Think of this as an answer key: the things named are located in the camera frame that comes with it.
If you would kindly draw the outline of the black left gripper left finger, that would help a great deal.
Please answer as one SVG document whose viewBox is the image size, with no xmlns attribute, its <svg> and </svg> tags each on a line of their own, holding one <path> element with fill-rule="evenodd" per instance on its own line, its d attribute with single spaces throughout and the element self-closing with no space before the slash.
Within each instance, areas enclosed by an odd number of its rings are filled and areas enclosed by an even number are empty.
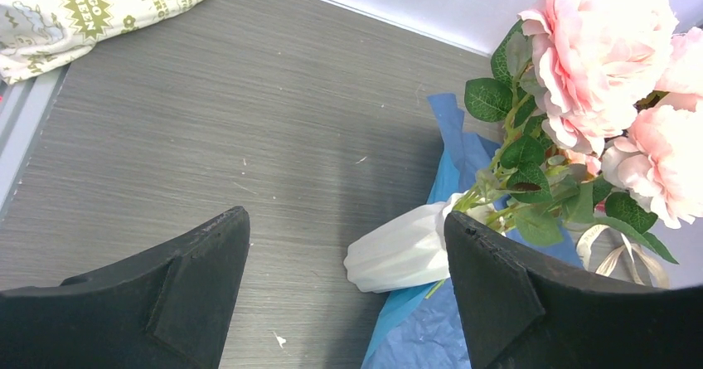
<svg viewBox="0 0 703 369">
<path fill-rule="evenodd" d="M 4 368 L 216 368 L 250 247 L 236 206 L 53 287 L 1 293 Z"/>
</svg>

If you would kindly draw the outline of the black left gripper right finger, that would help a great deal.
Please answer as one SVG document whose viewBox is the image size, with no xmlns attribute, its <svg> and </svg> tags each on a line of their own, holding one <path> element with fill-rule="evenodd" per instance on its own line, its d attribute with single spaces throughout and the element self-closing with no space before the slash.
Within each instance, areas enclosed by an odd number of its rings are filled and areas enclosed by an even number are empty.
<svg viewBox="0 0 703 369">
<path fill-rule="evenodd" d="M 472 367 L 701 367 L 701 287 L 594 274 L 457 211 L 444 236 Z"/>
</svg>

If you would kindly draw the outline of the blue wrapping paper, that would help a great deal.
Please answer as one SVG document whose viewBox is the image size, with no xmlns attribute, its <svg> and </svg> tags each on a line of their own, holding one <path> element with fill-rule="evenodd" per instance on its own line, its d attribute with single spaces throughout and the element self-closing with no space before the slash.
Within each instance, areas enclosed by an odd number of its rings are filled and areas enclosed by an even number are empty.
<svg viewBox="0 0 703 369">
<path fill-rule="evenodd" d="M 444 142 L 427 202 L 447 201 L 470 188 L 499 143 L 463 131 L 465 110 L 453 93 L 431 95 L 429 105 Z M 453 284 L 431 283 L 393 291 L 381 309 L 364 357 L 365 368 L 468 368 Z"/>
</svg>

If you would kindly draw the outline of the beige printed ribbon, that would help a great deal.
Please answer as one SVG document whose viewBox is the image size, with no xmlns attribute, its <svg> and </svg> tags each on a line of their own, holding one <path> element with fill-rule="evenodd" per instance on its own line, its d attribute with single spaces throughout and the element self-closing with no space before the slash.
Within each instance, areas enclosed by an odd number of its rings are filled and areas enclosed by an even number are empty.
<svg viewBox="0 0 703 369">
<path fill-rule="evenodd" d="M 614 231 L 614 228 L 606 225 L 593 225 L 583 232 L 576 242 L 576 253 L 586 270 L 590 268 L 594 242 L 606 231 Z M 633 282 L 635 284 L 644 285 L 645 283 L 637 268 L 637 262 L 641 261 L 650 275 L 650 279 L 653 279 L 654 285 L 660 289 L 669 289 L 671 283 L 664 267 L 657 260 L 648 255 L 639 244 L 632 243 L 622 232 L 617 231 L 616 234 L 620 236 L 622 241 L 621 245 L 611 250 L 603 258 L 594 272 L 598 275 L 611 277 L 620 259 L 623 258 L 626 271 L 631 276 Z"/>
</svg>

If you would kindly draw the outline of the pink flower stem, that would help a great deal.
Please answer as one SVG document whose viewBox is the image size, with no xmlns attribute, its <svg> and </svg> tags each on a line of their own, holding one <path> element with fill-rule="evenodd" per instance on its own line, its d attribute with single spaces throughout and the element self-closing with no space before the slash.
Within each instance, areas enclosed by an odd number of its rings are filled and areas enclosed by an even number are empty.
<svg viewBox="0 0 703 369">
<path fill-rule="evenodd" d="M 669 249 L 652 233 L 702 216 L 702 98 L 669 94 L 641 111 L 601 154 L 560 149 L 534 121 L 500 152 L 490 192 L 510 192 L 487 223 L 553 245 L 558 224 L 611 228 L 662 259 Z"/>
<path fill-rule="evenodd" d="M 669 0 L 539 0 L 518 15 L 490 78 L 470 80 L 476 119 L 530 121 L 560 149 L 601 154 L 669 94 L 702 98 L 702 31 L 676 33 Z"/>
</svg>

